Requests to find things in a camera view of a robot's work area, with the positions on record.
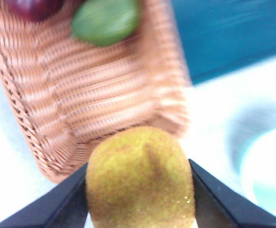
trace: green fruit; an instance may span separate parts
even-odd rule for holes
[[[88,0],[73,17],[72,33],[97,46],[110,46],[133,33],[139,22],[138,0]]]
[[[88,208],[95,228],[190,228],[190,164],[177,141],[153,127],[118,133],[92,153]]]

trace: teal surface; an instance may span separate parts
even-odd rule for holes
[[[276,0],[172,0],[193,83],[276,54]]]

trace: white surface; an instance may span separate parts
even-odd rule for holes
[[[276,57],[198,85],[188,97],[192,124],[181,142],[187,156],[242,194],[229,134],[240,125],[238,116],[259,105],[273,111],[263,120],[267,126],[276,125]],[[0,85],[0,221],[53,187],[39,172]]]

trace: brown fuzzy kiwi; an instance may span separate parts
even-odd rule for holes
[[[195,201],[190,164],[178,142],[136,127],[101,143],[87,168],[95,228],[190,228]]]

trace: woven basket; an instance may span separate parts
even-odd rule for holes
[[[111,47],[71,37],[81,0],[31,23],[0,0],[0,80],[41,172],[61,182],[117,131],[151,125],[181,136],[189,122],[171,7],[143,0],[137,32]]]

